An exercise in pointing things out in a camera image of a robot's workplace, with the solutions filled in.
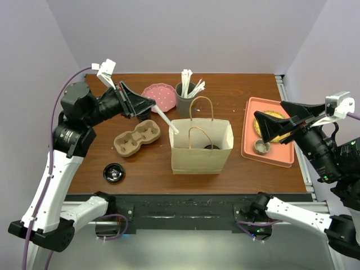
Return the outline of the cardboard two-cup carrier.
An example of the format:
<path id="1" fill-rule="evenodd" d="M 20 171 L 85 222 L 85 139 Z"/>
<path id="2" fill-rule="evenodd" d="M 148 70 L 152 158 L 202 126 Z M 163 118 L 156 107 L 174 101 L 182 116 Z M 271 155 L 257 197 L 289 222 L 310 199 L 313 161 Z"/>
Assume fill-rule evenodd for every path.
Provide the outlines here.
<path id="1" fill-rule="evenodd" d="M 135 154 L 142 145 L 148 145 L 160 138 L 160 127 L 153 120 L 145 120 L 134 130 L 124 132 L 114 139 L 114 147 L 121 157 Z"/>

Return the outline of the single white straw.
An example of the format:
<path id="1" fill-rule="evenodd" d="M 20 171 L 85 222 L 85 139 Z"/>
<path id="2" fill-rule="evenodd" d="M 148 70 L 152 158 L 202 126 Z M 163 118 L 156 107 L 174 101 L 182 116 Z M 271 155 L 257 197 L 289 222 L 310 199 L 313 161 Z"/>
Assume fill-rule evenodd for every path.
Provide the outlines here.
<path id="1" fill-rule="evenodd" d="M 179 133 L 179 130 L 175 127 L 175 125 L 169 120 L 169 118 L 162 112 L 162 110 L 157 105 L 154 105 L 152 108 L 163 119 L 163 121 L 165 121 L 167 125 L 169 125 L 169 128 L 173 131 L 174 134 Z"/>

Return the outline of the black coffee cup lid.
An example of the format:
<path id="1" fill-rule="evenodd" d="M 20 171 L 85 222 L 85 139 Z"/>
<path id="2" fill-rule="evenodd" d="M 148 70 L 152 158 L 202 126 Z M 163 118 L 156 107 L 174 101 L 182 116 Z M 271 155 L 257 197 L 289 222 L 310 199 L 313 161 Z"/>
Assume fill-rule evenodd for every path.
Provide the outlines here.
<path id="1" fill-rule="evenodd" d="M 221 148 L 216 146 L 216 145 L 207 145 L 204 147 L 204 149 L 208 149 L 208 150 L 220 150 Z"/>

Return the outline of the beige paper bag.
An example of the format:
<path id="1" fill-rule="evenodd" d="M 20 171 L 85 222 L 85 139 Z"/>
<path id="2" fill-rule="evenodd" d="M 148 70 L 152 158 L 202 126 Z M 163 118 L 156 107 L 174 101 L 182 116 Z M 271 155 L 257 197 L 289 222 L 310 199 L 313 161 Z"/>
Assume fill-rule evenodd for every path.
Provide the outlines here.
<path id="1" fill-rule="evenodd" d="M 172 120 L 179 130 L 174 134 L 169 128 L 171 166 L 173 174 L 220 174 L 234 145 L 233 130 L 229 120 L 194 118 Z M 204 149 L 216 145 L 220 150 Z"/>

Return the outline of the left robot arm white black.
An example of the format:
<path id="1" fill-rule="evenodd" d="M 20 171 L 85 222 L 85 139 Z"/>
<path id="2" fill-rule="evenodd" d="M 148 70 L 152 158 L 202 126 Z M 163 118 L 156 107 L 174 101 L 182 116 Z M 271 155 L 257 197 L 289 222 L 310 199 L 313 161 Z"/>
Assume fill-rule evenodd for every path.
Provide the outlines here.
<path id="1" fill-rule="evenodd" d="M 94 193 L 75 209 L 62 213 L 66 194 L 80 164 L 96 138 L 96 125 L 116 115 L 132 118 L 156 105 L 155 100 L 131 91 L 124 82 L 96 97 L 88 84 L 68 85 L 61 98 L 58 125 L 51 128 L 47 165 L 24 216 L 10 223 L 8 232 L 42 248 L 62 252 L 75 233 L 97 218 L 116 216 L 116 199 Z"/>

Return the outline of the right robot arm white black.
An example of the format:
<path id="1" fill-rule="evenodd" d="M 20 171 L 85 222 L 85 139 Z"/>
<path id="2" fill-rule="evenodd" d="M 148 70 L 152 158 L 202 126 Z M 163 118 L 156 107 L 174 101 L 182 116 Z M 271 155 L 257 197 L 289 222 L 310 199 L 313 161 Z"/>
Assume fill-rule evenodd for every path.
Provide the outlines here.
<path id="1" fill-rule="evenodd" d="M 274 223 L 288 222 L 323 235 L 328 245 L 340 254 L 359 259 L 359 138 L 342 145 L 335 141 L 339 126 L 333 120 L 334 132 L 326 136 L 320 120 L 331 120 L 329 105 L 305 105 L 282 101 L 281 107 L 289 118 L 280 119 L 261 111 L 254 116 L 264 142 L 285 135 L 282 144 L 296 142 L 313 169 L 318 182 L 335 184 L 331 192 L 336 195 L 349 214 L 325 215 L 296 207 L 279 198 L 260 192 L 248 207 L 248 215 Z"/>

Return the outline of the pink polka dot plate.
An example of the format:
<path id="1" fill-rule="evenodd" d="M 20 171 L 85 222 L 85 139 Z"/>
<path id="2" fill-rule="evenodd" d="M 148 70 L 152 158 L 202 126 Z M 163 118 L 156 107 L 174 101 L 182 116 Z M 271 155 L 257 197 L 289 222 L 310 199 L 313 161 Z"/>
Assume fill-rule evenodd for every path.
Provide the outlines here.
<path id="1" fill-rule="evenodd" d="M 141 95 L 155 100 L 159 109 L 164 113 L 168 112 L 176 106 L 175 89 L 168 84 L 152 84 L 146 87 Z"/>

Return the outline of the orange plastic tray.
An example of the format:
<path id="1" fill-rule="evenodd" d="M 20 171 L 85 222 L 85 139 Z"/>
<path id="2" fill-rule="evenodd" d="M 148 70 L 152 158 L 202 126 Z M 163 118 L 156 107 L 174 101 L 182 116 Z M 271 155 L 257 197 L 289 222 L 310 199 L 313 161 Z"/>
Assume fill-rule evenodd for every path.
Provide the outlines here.
<path id="1" fill-rule="evenodd" d="M 268 100 L 258 97 L 250 97 L 245 107 L 244 124 L 242 130 L 241 155 L 245 158 L 289 168 L 294 163 L 295 143 L 287 145 L 280 143 L 271 143 L 268 153 L 258 155 L 254 152 L 255 142 L 260 139 L 254 128 L 255 111 L 273 111 L 278 113 L 279 118 L 288 118 L 288 114 L 281 107 L 279 101 Z"/>

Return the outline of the grey utensil holder can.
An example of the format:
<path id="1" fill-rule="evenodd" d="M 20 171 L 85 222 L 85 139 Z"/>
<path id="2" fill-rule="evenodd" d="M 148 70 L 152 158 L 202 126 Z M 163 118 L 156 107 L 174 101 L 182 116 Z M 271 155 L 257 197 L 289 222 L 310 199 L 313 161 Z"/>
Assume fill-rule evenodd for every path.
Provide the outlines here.
<path id="1" fill-rule="evenodd" d="M 176 100 L 176 112 L 180 117 L 189 118 L 190 113 L 190 104 L 196 98 L 193 96 L 191 98 L 183 98 L 182 93 L 182 83 L 178 83 L 175 87 L 175 100 Z"/>

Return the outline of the white wrapped straws bundle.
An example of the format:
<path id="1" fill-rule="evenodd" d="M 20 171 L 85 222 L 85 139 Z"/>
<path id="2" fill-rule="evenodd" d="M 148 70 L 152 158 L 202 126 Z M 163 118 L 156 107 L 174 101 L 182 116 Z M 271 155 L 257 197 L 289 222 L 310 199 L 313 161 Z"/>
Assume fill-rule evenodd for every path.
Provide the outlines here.
<path id="1" fill-rule="evenodd" d="M 197 84 L 192 85 L 191 77 L 193 72 L 190 69 L 183 69 L 181 72 L 181 93 L 182 98 L 194 98 L 205 90 L 205 81 L 200 79 Z"/>

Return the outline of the black cup lid on table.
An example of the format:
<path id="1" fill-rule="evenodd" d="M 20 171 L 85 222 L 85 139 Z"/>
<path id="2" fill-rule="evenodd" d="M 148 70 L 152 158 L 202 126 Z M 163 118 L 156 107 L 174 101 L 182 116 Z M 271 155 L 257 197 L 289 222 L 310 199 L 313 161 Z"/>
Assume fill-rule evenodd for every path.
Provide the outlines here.
<path id="1" fill-rule="evenodd" d="M 105 181 L 115 184 L 121 182 L 125 177 L 125 169 L 119 163 L 111 163 L 105 166 L 103 178 Z"/>

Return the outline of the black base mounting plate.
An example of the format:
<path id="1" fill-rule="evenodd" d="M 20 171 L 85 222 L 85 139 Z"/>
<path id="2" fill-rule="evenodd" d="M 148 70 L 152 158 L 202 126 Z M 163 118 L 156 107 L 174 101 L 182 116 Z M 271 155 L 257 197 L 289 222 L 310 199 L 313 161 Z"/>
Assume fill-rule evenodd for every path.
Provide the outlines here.
<path id="1" fill-rule="evenodd" d="M 111 214 L 129 220 L 128 234 L 139 230 L 239 232 L 237 221 L 267 222 L 249 214 L 257 195 L 116 195 Z"/>

